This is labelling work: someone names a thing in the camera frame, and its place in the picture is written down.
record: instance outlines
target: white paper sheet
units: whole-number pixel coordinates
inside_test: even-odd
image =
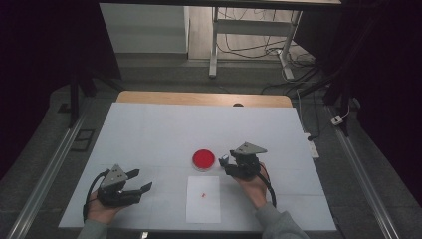
[[[220,177],[188,177],[186,196],[186,222],[221,223]]]

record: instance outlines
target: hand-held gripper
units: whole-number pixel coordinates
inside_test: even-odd
[[[230,154],[235,158],[235,164],[229,164],[229,156],[224,155],[219,158],[220,165],[224,167],[226,174],[229,176],[237,177],[243,180],[252,180],[258,176],[267,186],[268,190],[271,193],[271,198],[273,201],[274,207],[277,207],[276,194],[270,182],[270,175],[268,179],[261,174],[261,165],[257,153],[267,152],[266,149],[259,146],[253,145],[251,143],[245,142],[236,150],[230,150]]]
[[[111,170],[108,169],[100,173],[94,180],[88,192],[87,201],[84,205],[84,221],[88,216],[91,193],[97,181],[101,177],[104,177],[105,179],[102,181],[98,189],[97,200],[106,207],[122,207],[139,203],[142,194],[151,189],[152,182],[149,182],[148,184],[142,186],[139,190],[123,191],[126,182],[138,175],[139,169],[125,173],[118,164],[115,164]]]

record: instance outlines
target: person's arm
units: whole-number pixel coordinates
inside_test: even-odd
[[[261,174],[268,178],[262,164]],[[263,239],[309,239],[308,235],[295,223],[289,212],[279,212],[267,202],[267,186],[259,178],[246,181],[234,178],[257,209],[255,216],[264,227]]]
[[[78,239],[106,239],[109,224],[124,207],[104,207],[97,200],[97,192],[90,196],[87,221]]]

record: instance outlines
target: table surface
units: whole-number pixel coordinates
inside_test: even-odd
[[[234,104],[244,107],[233,108]],[[200,148],[220,157],[244,141],[268,150],[259,157],[268,166],[279,210],[290,211],[305,230],[335,230],[297,111],[289,98],[163,92],[122,92],[118,96],[60,227],[83,226],[80,212],[75,209],[83,204],[87,185],[93,175],[118,163],[124,171],[140,169],[139,177],[130,180],[125,190],[149,181],[153,185],[141,203],[117,215],[114,227],[259,232],[262,228],[253,216],[252,204],[218,162],[209,171],[200,172],[190,159]],[[187,221],[191,208],[186,204],[190,198],[186,194],[190,188],[188,176],[219,179],[220,222]]]

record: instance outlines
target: aluminum rail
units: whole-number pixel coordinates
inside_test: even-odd
[[[27,235],[31,225],[37,216],[38,211],[41,208],[41,205],[44,202],[44,199],[47,196],[47,193],[50,190],[53,181],[56,178],[57,173],[59,172],[60,167],[63,164],[63,161],[68,154],[69,149],[72,146],[72,143],[75,137],[78,134],[79,129],[81,128],[87,112],[91,107],[93,102],[92,98],[85,98],[81,106],[81,115],[79,119],[74,124],[73,128],[69,128],[62,139],[59,147],[53,154],[50,159],[49,164],[41,175],[40,179],[37,182],[34,190],[32,191],[30,197],[28,198],[25,206],[23,207],[21,213],[16,219],[15,224],[10,230],[7,239],[23,239]]]
[[[331,108],[325,107],[325,110],[330,118],[334,117]],[[359,181],[360,187],[363,190],[366,200],[374,212],[375,218],[378,221],[379,227],[384,234],[384,237],[387,239],[399,239],[400,236],[398,235],[394,223],[391,220],[391,217],[388,214],[384,203],[376,192],[375,187],[369,178],[369,175],[367,174],[359,156],[356,153],[356,150],[354,149],[353,144],[350,141],[350,138],[344,136],[338,127],[335,128],[335,133],[337,134],[338,140],[340,141],[341,146],[343,147],[344,152],[354,171],[354,174]]]

